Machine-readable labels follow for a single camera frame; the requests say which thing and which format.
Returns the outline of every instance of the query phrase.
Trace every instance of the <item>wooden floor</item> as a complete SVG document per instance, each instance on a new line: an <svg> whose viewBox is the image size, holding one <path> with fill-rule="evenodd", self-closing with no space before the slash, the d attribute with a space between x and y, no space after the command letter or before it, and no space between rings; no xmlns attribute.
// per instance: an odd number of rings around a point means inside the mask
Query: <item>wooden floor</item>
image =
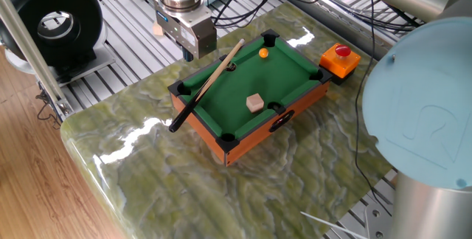
<svg viewBox="0 0 472 239"><path fill-rule="evenodd" d="M0 239L121 238L53 121L37 119L39 93L35 78L14 69L0 50Z"/></svg>

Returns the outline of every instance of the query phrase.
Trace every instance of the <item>yellow billiard ball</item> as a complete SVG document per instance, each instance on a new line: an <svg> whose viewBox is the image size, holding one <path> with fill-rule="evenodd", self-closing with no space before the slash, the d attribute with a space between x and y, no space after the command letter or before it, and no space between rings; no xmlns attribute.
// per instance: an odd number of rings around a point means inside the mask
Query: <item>yellow billiard ball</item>
<svg viewBox="0 0 472 239"><path fill-rule="evenodd" d="M267 58L268 57L268 50L267 48L261 48L259 50L259 56L262 58Z"/></svg>

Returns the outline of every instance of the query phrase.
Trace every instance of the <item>metal pole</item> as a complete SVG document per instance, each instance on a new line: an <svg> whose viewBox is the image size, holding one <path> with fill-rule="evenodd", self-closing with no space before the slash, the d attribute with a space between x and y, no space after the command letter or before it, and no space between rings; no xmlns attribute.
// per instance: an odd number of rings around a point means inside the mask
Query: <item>metal pole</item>
<svg viewBox="0 0 472 239"><path fill-rule="evenodd" d="M18 47L20 47L25 58L31 64L46 93L51 97L52 103L57 109L62 111L62 113L59 113L63 115L62 119L65 119L67 115L72 113L72 107L67 102L64 93L60 90L58 82L52 76L46 61L28 33L11 0L0 0L0 18L13 36L13 39L15 39Z"/></svg>
<svg viewBox="0 0 472 239"><path fill-rule="evenodd" d="M431 187L398 172L391 239L472 238L472 189Z"/></svg>

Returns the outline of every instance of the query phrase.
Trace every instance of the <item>orange button base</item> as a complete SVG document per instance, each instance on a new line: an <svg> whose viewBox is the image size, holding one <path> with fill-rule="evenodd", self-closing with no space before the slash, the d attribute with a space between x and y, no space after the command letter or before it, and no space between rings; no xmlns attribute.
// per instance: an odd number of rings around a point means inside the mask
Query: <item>orange button base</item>
<svg viewBox="0 0 472 239"><path fill-rule="evenodd" d="M347 57L340 58L335 51L338 45L341 44L336 43L322 55L319 65L326 68L334 75L344 78L356 68L361 60L361 56L351 52Z"/></svg>

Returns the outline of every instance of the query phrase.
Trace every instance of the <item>wooden cube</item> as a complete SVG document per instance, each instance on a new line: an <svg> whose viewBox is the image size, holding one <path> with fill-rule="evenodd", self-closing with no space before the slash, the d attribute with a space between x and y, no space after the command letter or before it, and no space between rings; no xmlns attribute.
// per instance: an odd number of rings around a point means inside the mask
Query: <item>wooden cube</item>
<svg viewBox="0 0 472 239"><path fill-rule="evenodd" d="M254 94L247 97L246 106L251 111L251 113L255 113L264 108L264 100L260 97L259 94Z"/></svg>
<svg viewBox="0 0 472 239"><path fill-rule="evenodd" d="M163 36L164 35L164 30L162 29L161 25L157 24L157 21L154 21L153 33L156 36Z"/></svg>

